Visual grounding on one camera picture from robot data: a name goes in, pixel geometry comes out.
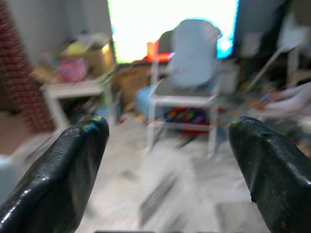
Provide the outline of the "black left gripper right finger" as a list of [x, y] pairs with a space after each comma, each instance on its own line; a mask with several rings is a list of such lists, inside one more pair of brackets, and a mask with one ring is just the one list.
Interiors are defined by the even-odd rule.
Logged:
[[228, 127], [251, 201], [271, 233], [311, 233], [311, 160], [286, 136], [242, 116]]

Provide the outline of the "brown paper bag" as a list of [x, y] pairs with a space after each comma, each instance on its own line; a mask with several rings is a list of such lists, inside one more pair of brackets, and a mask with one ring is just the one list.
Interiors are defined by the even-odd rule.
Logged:
[[119, 71], [113, 75], [113, 85], [121, 91], [121, 102], [124, 111], [133, 111], [135, 95], [150, 85], [151, 69], [149, 67], [133, 67]]

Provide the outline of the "pale blue plastic stool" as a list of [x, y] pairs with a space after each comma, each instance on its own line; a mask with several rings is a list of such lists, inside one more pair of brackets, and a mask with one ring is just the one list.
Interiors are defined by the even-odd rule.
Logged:
[[16, 186], [17, 177], [16, 164], [9, 156], [0, 154], [0, 206], [7, 200]]

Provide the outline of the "bright television screen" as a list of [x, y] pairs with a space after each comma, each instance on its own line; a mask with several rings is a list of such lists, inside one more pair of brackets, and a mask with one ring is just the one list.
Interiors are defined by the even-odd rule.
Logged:
[[147, 56], [147, 44], [185, 19], [203, 19], [219, 28], [217, 57], [233, 51], [240, 0], [107, 0], [117, 62]]

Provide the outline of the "grey white folding chair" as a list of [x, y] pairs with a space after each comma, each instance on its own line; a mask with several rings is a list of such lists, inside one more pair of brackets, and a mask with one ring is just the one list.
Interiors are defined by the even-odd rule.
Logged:
[[[173, 31], [163, 33], [156, 43], [155, 59], [152, 62], [151, 81], [154, 85], [149, 100], [149, 124], [147, 126], [147, 148], [152, 151], [163, 129], [178, 129], [189, 131], [200, 131], [208, 133], [207, 141], [207, 156], [213, 157], [216, 153], [217, 142], [217, 116], [218, 103], [217, 97], [219, 95], [219, 81], [210, 91], [195, 90], [187, 92], [181, 88], [172, 85], [172, 82], [166, 78], [160, 79], [159, 63], [160, 53], [171, 52], [173, 47], [171, 45], [171, 38]], [[156, 120], [156, 108], [160, 107], [185, 107], [185, 108], [200, 108], [204, 111], [205, 117], [209, 124], [190, 124], [190, 123], [174, 123], [166, 122], [164, 120]]]

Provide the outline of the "colourful toy blocks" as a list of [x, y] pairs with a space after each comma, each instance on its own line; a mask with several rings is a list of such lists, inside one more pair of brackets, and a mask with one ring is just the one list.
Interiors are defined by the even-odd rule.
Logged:
[[205, 126], [201, 129], [185, 129], [179, 131], [184, 134], [199, 134], [209, 132], [209, 119], [206, 112], [200, 108], [175, 107], [164, 114], [165, 123], [186, 124], [195, 126]]

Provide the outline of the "white high chair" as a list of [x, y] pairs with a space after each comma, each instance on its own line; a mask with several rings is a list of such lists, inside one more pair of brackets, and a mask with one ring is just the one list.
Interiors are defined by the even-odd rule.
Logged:
[[260, 78], [283, 53], [288, 54], [286, 87], [293, 87], [300, 80], [311, 75], [311, 68], [299, 68], [301, 54], [311, 58], [311, 10], [298, 13], [297, 10], [291, 9], [286, 13], [277, 37], [276, 51], [247, 86], [246, 92], [253, 89]]

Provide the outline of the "white storage box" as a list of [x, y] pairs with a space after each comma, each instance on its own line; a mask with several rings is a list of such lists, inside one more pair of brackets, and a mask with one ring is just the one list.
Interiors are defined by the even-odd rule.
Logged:
[[240, 67], [235, 63], [222, 63], [219, 71], [220, 93], [232, 94], [237, 89]]

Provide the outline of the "pale blue cushion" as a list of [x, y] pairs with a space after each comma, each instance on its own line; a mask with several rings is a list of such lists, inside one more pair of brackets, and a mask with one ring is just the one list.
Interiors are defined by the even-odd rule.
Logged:
[[214, 78], [217, 41], [221, 31], [202, 19], [185, 19], [174, 29], [174, 55], [169, 61], [169, 78], [180, 88], [197, 88]]

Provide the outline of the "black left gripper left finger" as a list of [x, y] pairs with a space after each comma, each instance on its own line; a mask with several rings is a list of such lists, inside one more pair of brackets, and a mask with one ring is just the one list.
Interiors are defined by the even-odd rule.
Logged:
[[101, 116], [64, 130], [0, 206], [0, 233], [75, 233], [108, 139]]

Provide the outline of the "red brick pattern curtain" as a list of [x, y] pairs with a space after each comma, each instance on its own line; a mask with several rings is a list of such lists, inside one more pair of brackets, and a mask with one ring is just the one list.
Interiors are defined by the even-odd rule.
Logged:
[[54, 130], [51, 115], [32, 77], [32, 66], [7, 0], [0, 0], [0, 71], [10, 97], [33, 132]]

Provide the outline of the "open cardboard box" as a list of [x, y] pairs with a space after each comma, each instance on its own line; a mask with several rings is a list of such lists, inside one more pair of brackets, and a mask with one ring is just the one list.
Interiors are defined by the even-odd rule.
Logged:
[[71, 43], [60, 54], [61, 58], [81, 58], [87, 65], [89, 74], [100, 77], [114, 69], [114, 54], [110, 43], [86, 46], [79, 42]]

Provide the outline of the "white low table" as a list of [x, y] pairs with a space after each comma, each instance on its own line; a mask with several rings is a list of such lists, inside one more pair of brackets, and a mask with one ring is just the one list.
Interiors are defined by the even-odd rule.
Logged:
[[78, 83], [45, 84], [41, 86], [40, 90], [51, 114], [55, 131], [58, 133], [61, 133], [69, 126], [69, 121], [59, 103], [60, 99], [91, 96], [103, 97], [104, 103], [108, 108], [109, 125], [115, 125], [116, 111], [113, 106], [111, 78], [107, 75]]

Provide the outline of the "baby in pink clothes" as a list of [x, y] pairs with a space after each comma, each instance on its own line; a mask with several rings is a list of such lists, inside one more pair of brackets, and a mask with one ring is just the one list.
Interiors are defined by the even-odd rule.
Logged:
[[311, 116], [311, 81], [280, 92], [271, 93], [264, 110]]

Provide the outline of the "pink toy bag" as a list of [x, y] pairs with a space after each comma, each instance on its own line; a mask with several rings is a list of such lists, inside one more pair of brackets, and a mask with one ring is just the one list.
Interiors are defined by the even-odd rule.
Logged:
[[83, 58], [65, 58], [60, 62], [56, 72], [60, 76], [62, 82], [80, 82], [88, 74], [88, 64]]

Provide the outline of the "blue plastic tub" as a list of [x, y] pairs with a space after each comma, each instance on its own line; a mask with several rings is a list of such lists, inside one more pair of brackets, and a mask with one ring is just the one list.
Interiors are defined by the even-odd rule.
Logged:
[[150, 112], [151, 109], [156, 116], [156, 106], [152, 102], [151, 92], [153, 91], [154, 85], [150, 85], [144, 88], [141, 88], [135, 94], [135, 111], [142, 114], [146, 118], [151, 118]]

